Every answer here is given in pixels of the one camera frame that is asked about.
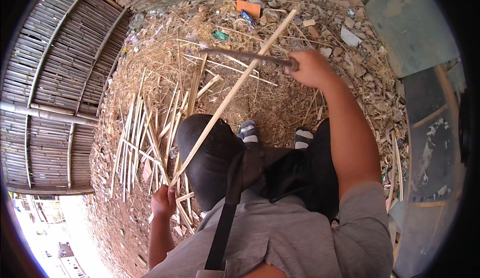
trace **bamboo pole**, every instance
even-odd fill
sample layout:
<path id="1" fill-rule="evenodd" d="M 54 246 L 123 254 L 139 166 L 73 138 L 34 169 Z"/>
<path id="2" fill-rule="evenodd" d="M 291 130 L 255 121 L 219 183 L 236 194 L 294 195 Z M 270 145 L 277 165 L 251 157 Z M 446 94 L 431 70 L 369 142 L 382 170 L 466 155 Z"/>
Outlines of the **bamboo pole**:
<path id="1" fill-rule="evenodd" d="M 287 27 L 287 25 L 291 22 L 295 14 L 297 13 L 297 9 L 294 7 L 294 9 L 286 16 L 285 20 L 280 24 L 280 26 L 275 30 L 273 35 L 268 39 L 268 41 L 265 43 L 263 48 L 261 48 L 260 52 L 258 53 L 259 55 L 265 55 L 268 50 L 272 47 L 273 43 L 277 41 L 277 38 L 279 35 L 283 32 L 283 30 Z M 169 187 L 175 185 L 177 182 L 178 178 L 180 177 L 180 174 L 185 171 L 187 168 L 188 164 L 194 157 L 195 153 L 197 153 L 198 149 L 200 148 L 201 144 L 204 142 L 204 140 L 207 138 L 207 135 L 210 133 L 212 130 L 213 126 L 217 122 L 217 120 L 220 118 L 220 115 L 224 112 L 225 108 L 228 106 L 230 101 L 233 99 L 233 96 L 237 94 L 238 90 L 242 86 L 242 84 L 245 82 L 246 78 L 249 77 L 250 73 L 253 71 L 255 66 L 260 62 L 260 59 L 254 59 L 248 66 L 248 68 L 243 72 L 243 74 L 240 76 L 238 79 L 237 83 L 232 87 L 228 95 L 226 95 L 225 99 L 223 100 L 222 104 L 218 107 L 216 112 L 213 114 L 213 117 L 210 119 L 208 122 L 207 126 L 201 133 L 200 137 L 198 138 L 197 142 L 191 149 L 188 157 L 185 159 L 183 162 L 182 167 L 180 170 L 177 172 L 177 175 L 172 179 L 172 181 L 169 184 Z"/>
<path id="2" fill-rule="evenodd" d="M 68 151 L 67 151 L 67 179 L 68 187 L 72 187 L 72 147 L 74 146 L 75 123 L 70 125 L 70 133 L 68 135 Z"/>
<path id="3" fill-rule="evenodd" d="M 53 41 L 57 37 L 57 34 L 60 31 L 60 28 L 62 28 L 63 23 L 65 23 L 65 20 L 67 19 L 68 15 L 73 11 L 73 9 L 75 8 L 75 5 L 77 5 L 79 2 L 80 2 L 80 0 L 73 1 L 70 8 L 67 10 L 67 12 L 63 15 L 62 19 L 58 23 L 57 27 L 55 27 L 55 30 L 53 31 L 52 36 L 50 37 L 50 40 L 48 41 L 48 43 L 45 46 L 45 49 L 42 53 L 42 57 L 40 58 L 40 61 L 38 62 L 38 66 L 36 67 L 35 75 L 33 76 L 32 88 L 30 89 L 30 95 L 28 96 L 27 108 L 30 108 L 30 105 L 32 104 L 33 96 L 35 94 L 35 89 L 37 88 L 37 83 L 39 82 L 40 73 L 43 70 L 43 65 L 45 64 L 45 61 L 47 60 L 47 56 L 50 52 Z"/>
<path id="4" fill-rule="evenodd" d="M 102 51 L 103 51 L 103 48 L 105 47 L 105 45 L 107 44 L 107 41 L 109 40 L 111 34 L 113 33 L 113 30 L 115 30 L 115 28 L 117 27 L 118 23 L 120 22 L 121 18 L 123 17 L 123 15 L 127 12 L 127 9 L 125 8 L 117 17 L 117 19 L 115 20 L 115 22 L 113 22 L 113 24 L 111 25 L 110 29 L 108 30 L 108 32 L 106 33 L 105 37 L 103 38 L 103 41 L 102 43 L 100 44 L 100 47 L 98 47 L 98 50 L 96 51 L 96 54 L 95 54 L 95 57 L 93 58 L 93 61 L 92 61 L 92 64 L 90 65 L 90 69 L 87 73 L 87 77 L 85 78 L 85 82 L 83 83 L 83 88 L 81 89 L 81 92 L 80 92 L 80 95 L 78 97 L 78 102 L 77 102 L 77 107 L 75 107 L 75 114 L 77 114 L 78 112 L 78 109 L 80 107 L 80 103 L 82 102 L 82 97 L 84 95 L 84 92 L 85 92 L 85 88 L 87 87 L 87 83 L 88 83 L 88 80 L 90 79 L 90 76 L 92 75 L 92 71 L 93 71 L 93 67 L 95 66 L 95 64 L 97 63 L 97 61 L 99 60 L 100 58 L 100 54 L 102 54 Z"/>
<path id="5" fill-rule="evenodd" d="M 12 103 L 8 102 L 0 102 L 0 110 L 3 111 L 8 111 L 10 113 L 19 113 L 19 114 L 24 114 L 24 115 L 31 115 L 37 118 L 42 118 L 42 119 L 48 119 L 48 120 L 54 120 L 54 121 L 59 121 L 59 122 L 64 122 L 64 123 L 75 123 L 75 124 L 81 124 L 81 125 L 88 125 L 88 126 L 93 126 L 96 127 L 98 122 L 90 120 L 90 119 L 84 119 L 80 117 L 74 117 L 68 114 L 62 114 L 62 113 L 56 113 L 56 112 L 51 112 L 51 111 L 46 111 L 46 110 L 40 110 L 37 108 L 27 108 L 25 106 L 20 106 L 20 105 L 15 105 Z"/>
<path id="6" fill-rule="evenodd" d="M 27 182 L 28 187 L 32 188 L 32 181 L 30 180 L 30 166 L 28 165 L 28 118 L 29 115 L 25 116 L 25 170 L 27 172 Z"/>

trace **shirt sleeve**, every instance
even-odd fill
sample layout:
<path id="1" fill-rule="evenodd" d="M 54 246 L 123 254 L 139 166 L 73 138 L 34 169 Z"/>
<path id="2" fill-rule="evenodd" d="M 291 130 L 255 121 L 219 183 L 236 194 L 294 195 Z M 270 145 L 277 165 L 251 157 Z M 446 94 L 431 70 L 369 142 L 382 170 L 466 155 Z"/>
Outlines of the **shirt sleeve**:
<path id="1" fill-rule="evenodd" d="M 393 248 L 383 186 L 366 182 L 341 198 L 333 241 L 343 278 L 389 277 Z"/>

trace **wooden handle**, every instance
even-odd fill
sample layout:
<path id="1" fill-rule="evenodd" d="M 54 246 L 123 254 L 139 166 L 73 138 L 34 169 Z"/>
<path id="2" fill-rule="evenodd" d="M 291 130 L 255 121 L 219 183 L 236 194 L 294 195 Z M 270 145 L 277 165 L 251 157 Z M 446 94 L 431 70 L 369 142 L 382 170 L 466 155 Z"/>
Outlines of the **wooden handle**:
<path id="1" fill-rule="evenodd" d="M 294 72 L 298 71 L 299 62 L 297 61 L 297 59 L 290 57 L 288 60 L 292 63 L 292 66 L 290 67 L 292 69 L 292 71 L 294 71 Z"/>

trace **orange paper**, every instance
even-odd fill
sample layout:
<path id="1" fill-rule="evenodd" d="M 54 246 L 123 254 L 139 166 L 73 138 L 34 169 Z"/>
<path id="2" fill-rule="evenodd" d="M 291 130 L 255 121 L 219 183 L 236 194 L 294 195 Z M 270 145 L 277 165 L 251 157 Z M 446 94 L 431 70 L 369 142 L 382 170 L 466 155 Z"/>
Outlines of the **orange paper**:
<path id="1" fill-rule="evenodd" d="M 243 9 L 250 17 L 258 19 L 260 17 L 260 5 L 237 0 L 237 11 Z"/>

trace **debris pile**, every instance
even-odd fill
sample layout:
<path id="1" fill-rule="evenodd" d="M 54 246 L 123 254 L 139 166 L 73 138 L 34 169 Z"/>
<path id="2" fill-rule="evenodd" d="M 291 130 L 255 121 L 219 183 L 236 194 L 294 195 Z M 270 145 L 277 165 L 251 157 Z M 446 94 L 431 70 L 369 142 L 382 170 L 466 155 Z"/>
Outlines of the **debris pile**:
<path id="1" fill-rule="evenodd" d="M 409 166 L 403 85 L 394 77 L 387 50 L 360 0 L 191 0 L 155 9 L 135 17 L 141 26 L 125 39 L 91 154 L 96 189 L 92 201 L 97 205 L 93 212 L 102 219 L 95 235 L 109 233 L 105 254 L 117 254 L 129 275 L 144 270 L 137 267 L 136 256 L 147 253 L 150 195 L 162 183 L 169 184 L 182 166 L 175 143 L 178 125 L 191 113 L 214 113 L 251 61 L 207 56 L 200 50 L 258 53 L 294 9 L 295 17 L 266 55 L 286 59 L 290 51 L 314 49 L 328 59 L 375 136 L 386 197 L 391 187 L 391 198 L 399 196 L 399 178 L 393 179 L 391 169 L 393 160 L 400 161 L 405 177 Z M 315 131 L 327 117 L 320 91 L 300 85 L 282 66 L 265 62 L 222 114 L 234 132 L 244 120 L 253 119 L 261 142 L 275 147 L 292 147 L 297 126 Z M 172 233 L 179 243 L 195 233 L 200 212 L 185 175 L 180 175 L 176 190 Z M 117 253 L 127 236 L 116 232 L 127 232 L 127 227 L 142 239 L 127 248 L 135 257 L 128 250 Z"/>

